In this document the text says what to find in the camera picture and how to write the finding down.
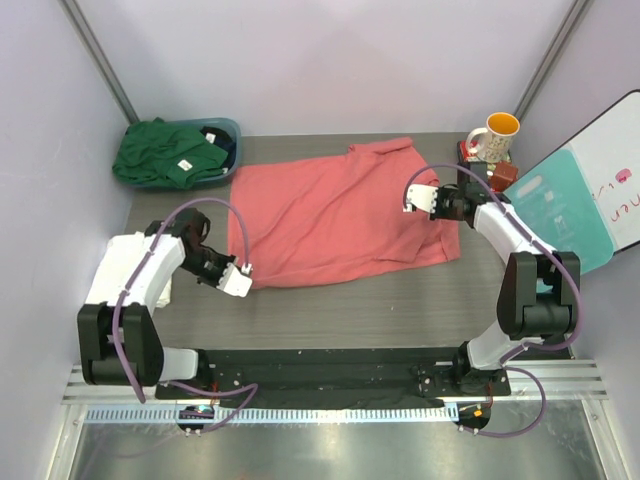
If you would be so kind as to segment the pink t-shirt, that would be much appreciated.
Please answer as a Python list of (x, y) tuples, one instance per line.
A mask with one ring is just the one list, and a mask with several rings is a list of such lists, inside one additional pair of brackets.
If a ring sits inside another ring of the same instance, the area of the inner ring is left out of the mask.
[(343, 283), (459, 259), (458, 225), (402, 209), (411, 175), (438, 185), (403, 137), (344, 155), (237, 170), (227, 247), (253, 267), (256, 289)]

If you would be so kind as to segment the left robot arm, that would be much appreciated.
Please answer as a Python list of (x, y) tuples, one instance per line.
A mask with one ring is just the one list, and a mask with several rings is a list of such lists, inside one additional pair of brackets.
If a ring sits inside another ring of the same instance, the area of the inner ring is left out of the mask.
[(251, 280), (242, 276), (235, 258), (205, 245), (210, 227), (203, 213), (188, 208), (167, 229), (154, 221), (144, 232), (110, 241), (77, 315), (86, 383), (126, 385), (130, 369), (140, 386), (178, 380), (193, 399), (211, 391), (213, 375), (203, 353), (163, 346), (152, 321), (179, 268), (228, 295), (247, 294)]

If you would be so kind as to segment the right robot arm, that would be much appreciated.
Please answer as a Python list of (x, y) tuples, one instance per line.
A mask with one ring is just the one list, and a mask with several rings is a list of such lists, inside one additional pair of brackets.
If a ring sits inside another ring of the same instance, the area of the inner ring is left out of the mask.
[(436, 189), (433, 219), (466, 222), (483, 235), (504, 262), (496, 320), (463, 343), (451, 380), (465, 395), (496, 382), (507, 361), (528, 349), (564, 350), (581, 329), (580, 260), (541, 240), (501, 194), (466, 164), (454, 167), (457, 184)]

